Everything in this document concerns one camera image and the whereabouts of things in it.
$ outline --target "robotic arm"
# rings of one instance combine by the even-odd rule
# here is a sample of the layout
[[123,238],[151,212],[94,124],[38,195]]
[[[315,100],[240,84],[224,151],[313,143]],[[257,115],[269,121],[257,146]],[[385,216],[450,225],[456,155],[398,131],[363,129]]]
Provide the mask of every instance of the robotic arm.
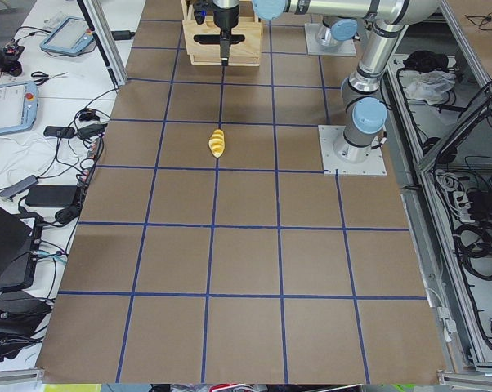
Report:
[[360,163],[368,155],[374,136],[382,129],[387,111],[371,95],[378,92],[387,62],[406,25],[428,18],[441,0],[252,0],[257,15],[273,20],[292,12],[372,20],[368,46],[354,72],[342,85],[348,124],[334,143],[338,157]]
[[222,65],[228,65],[231,45],[244,41],[244,35],[231,33],[239,23],[239,0],[197,0],[194,17],[198,25],[204,22],[208,11],[213,11],[213,21],[221,33],[218,36],[196,35],[194,40],[203,45],[220,45]]

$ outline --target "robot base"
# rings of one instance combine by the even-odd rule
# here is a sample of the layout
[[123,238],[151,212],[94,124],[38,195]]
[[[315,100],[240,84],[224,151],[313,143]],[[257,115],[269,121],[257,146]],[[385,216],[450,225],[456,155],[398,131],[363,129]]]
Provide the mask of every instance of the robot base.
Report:
[[320,29],[321,24],[318,23],[306,23],[304,29],[306,30],[306,44],[308,48],[308,55],[318,56],[350,56],[357,55],[355,44],[352,39],[348,39],[338,47],[324,47],[320,45],[315,36]]
[[[386,166],[380,149],[372,149],[362,163],[349,163],[340,159],[333,151],[333,142],[344,132],[344,126],[319,125],[322,167],[326,176],[385,176]],[[373,145],[378,144],[375,137]]]

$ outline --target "wooden crate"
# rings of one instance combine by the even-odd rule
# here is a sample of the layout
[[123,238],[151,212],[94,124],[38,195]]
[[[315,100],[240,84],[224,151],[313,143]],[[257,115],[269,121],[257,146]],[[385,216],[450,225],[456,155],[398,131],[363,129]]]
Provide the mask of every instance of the wooden crate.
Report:
[[[213,23],[213,16],[207,15],[204,23],[197,24],[190,0],[181,0],[184,20],[182,28],[186,40],[186,51],[193,65],[221,65],[218,45],[201,45],[194,41],[197,34],[219,34],[220,29]],[[239,24],[233,34],[243,34],[245,40],[230,49],[229,65],[259,66],[262,48],[262,22],[255,15],[251,0],[240,0]]]

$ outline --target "white plastic bag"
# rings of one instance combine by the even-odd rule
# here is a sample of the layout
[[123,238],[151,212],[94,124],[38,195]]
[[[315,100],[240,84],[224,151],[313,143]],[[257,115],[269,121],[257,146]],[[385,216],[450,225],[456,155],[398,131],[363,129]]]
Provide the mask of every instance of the white plastic bag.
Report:
[[409,100],[425,100],[428,105],[440,104],[447,100],[446,92],[455,85],[455,78],[453,73],[443,71],[421,73],[404,93]]

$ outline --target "white desk surface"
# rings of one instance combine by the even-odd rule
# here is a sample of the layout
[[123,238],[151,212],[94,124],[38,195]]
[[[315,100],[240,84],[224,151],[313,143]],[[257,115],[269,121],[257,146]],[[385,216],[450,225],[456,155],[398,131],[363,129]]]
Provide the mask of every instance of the white desk surface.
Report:
[[[144,3],[145,0],[101,0],[106,19],[112,30],[129,29],[135,31]],[[24,25],[42,28],[44,20],[52,18],[59,11],[70,16],[82,16],[76,2],[38,0]],[[30,31],[33,30],[21,30],[16,37],[22,37]],[[0,78],[0,84],[31,80],[30,74],[34,71],[43,71],[47,74],[68,72],[69,75],[67,78],[52,79],[39,87],[37,119],[30,131],[0,136],[0,189],[13,185],[30,174],[36,176],[44,172],[50,165],[56,148],[55,139],[45,138],[42,135],[44,128],[48,125],[67,125],[73,119],[74,114],[83,108],[90,99],[113,88],[98,49],[75,58],[51,57],[39,48],[39,43],[43,39],[44,36],[35,35],[21,41],[21,44],[25,46],[25,52],[20,57],[23,73],[18,78],[3,75]],[[116,43],[119,54],[126,64],[132,41]],[[91,104],[90,107],[110,114],[115,97],[116,94],[112,92]],[[87,151],[82,142],[73,139],[71,145],[78,157],[84,158]],[[66,140],[61,143],[60,160],[71,164],[77,162],[77,156],[69,148]],[[65,169],[65,166],[54,163],[47,176],[59,174]],[[74,170],[56,178],[40,181],[41,184],[54,185],[71,185],[76,182]],[[24,194],[15,197],[13,202],[5,202],[0,199],[0,207],[11,213],[17,213],[17,200]],[[57,208],[39,208],[37,213],[51,221],[57,210]],[[62,247],[65,246],[74,230],[74,222],[64,228],[45,229],[42,232],[42,239]],[[41,249],[49,252],[54,250],[46,245],[42,245]],[[56,283],[52,293],[50,293],[50,298],[57,294],[63,271],[64,266],[57,263]],[[53,262],[51,260],[40,261],[36,269],[34,285],[26,291],[32,296],[48,296],[53,274]],[[43,323],[47,323],[48,319],[47,316]],[[40,346],[34,345],[28,349],[23,349],[13,360],[5,359],[4,362],[0,363],[0,371],[33,368]]]

